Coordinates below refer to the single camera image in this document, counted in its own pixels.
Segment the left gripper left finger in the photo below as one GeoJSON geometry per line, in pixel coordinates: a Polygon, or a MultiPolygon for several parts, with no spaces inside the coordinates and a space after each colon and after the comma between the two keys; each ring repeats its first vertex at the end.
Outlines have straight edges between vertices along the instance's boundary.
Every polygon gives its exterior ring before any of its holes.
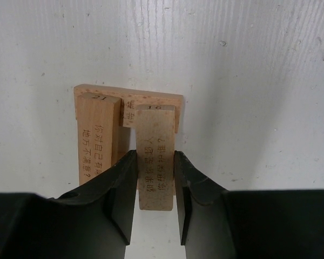
{"type": "Polygon", "coordinates": [[[130,244],[137,154],[59,198],[0,193],[0,258],[124,258],[130,244]]]}

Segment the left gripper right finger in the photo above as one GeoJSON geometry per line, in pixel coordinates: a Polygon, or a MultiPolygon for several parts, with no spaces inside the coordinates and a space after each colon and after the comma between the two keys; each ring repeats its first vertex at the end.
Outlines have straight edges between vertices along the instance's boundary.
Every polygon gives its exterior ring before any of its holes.
{"type": "Polygon", "coordinates": [[[324,258],[324,190],[226,190],[174,154],[187,258],[324,258]]]}

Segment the wood block three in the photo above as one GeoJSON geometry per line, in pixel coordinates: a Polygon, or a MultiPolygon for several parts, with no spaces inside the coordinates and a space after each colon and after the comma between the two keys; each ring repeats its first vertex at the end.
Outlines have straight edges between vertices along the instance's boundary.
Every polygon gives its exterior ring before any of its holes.
{"type": "Polygon", "coordinates": [[[79,184],[83,185],[118,161],[121,99],[88,92],[76,100],[79,184]]]}

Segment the wood block two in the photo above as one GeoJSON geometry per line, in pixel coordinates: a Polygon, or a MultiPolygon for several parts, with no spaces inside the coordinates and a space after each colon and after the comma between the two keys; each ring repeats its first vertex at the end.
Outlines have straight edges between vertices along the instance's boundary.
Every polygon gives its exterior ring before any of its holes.
{"type": "Polygon", "coordinates": [[[139,105],[136,109],[139,208],[173,208],[175,107],[139,105]]]}

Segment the wood block four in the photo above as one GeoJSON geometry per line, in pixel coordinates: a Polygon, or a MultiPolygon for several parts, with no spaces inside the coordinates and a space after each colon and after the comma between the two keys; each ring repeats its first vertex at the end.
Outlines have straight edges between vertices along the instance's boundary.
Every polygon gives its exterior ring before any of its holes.
{"type": "Polygon", "coordinates": [[[138,105],[172,105],[175,107],[175,132],[178,132],[183,96],[179,94],[134,90],[103,85],[80,84],[73,88],[74,99],[83,93],[90,92],[95,95],[113,96],[120,99],[133,97],[138,105]]]}

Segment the wood block five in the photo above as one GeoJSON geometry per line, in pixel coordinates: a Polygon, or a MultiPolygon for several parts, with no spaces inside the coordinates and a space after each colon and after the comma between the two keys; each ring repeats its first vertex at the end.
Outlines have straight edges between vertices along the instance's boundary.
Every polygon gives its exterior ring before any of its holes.
{"type": "Polygon", "coordinates": [[[136,112],[136,100],[133,97],[123,98],[120,103],[120,126],[133,128],[136,112]]]}

